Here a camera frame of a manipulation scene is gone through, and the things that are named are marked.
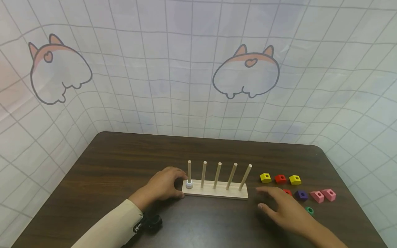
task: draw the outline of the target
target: yellow block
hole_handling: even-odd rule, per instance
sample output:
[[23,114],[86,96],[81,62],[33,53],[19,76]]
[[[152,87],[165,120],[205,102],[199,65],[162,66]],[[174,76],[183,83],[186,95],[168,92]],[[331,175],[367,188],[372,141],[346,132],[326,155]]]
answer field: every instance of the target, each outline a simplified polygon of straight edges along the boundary
[[301,178],[298,175],[292,175],[289,177],[292,185],[299,185],[302,183]]
[[269,173],[263,173],[260,175],[260,180],[262,181],[262,183],[270,183],[272,181],[272,179],[270,178],[270,174]]

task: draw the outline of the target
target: pink block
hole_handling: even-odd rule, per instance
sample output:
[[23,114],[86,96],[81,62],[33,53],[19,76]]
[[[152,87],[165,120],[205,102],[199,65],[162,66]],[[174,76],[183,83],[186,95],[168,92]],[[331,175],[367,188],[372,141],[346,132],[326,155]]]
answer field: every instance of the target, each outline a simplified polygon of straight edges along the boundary
[[318,203],[322,203],[324,201],[324,195],[320,191],[312,191],[310,192],[310,195],[313,196]]
[[323,190],[321,191],[321,193],[323,193],[323,195],[324,195],[330,202],[332,202],[332,201],[334,201],[334,200],[336,199],[336,193],[335,193],[332,189],[330,189],[330,188],[328,188],[328,189],[323,189]]

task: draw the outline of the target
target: grid pattern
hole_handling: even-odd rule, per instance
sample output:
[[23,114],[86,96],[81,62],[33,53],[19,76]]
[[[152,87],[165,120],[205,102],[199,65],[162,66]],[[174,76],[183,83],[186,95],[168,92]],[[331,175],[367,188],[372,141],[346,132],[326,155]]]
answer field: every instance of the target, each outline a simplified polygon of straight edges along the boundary
[[[102,131],[316,145],[392,247],[396,13],[392,0],[2,0],[0,248]],[[93,79],[49,106],[33,94],[27,43],[50,33]],[[211,84],[240,44],[274,46],[270,92],[227,99]]]

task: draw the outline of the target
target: green ring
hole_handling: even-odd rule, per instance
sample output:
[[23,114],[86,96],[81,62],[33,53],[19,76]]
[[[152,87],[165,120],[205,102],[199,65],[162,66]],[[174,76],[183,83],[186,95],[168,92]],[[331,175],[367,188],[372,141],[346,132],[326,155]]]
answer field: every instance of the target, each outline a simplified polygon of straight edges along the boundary
[[305,207],[305,209],[311,216],[314,215],[314,210],[311,207]]

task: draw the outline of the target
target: heart shape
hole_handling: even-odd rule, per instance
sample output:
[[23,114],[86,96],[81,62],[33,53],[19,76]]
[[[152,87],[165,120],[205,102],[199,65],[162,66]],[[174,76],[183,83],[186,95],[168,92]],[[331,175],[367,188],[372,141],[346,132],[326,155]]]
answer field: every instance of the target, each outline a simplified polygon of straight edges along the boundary
[[247,59],[244,64],[245,64],[246,67],[251,68],[257,62],[258,62],[258,59],[257,58],[253,58],[253,59]]
[[48,52],[46,52],[45,54],[44,54],[44,61],[45,62],[47,62],[47,63],[51,63],[52,62],[52,59],[54,58],[53,57],[53,55],[52,55],[52,51],[48,51]]

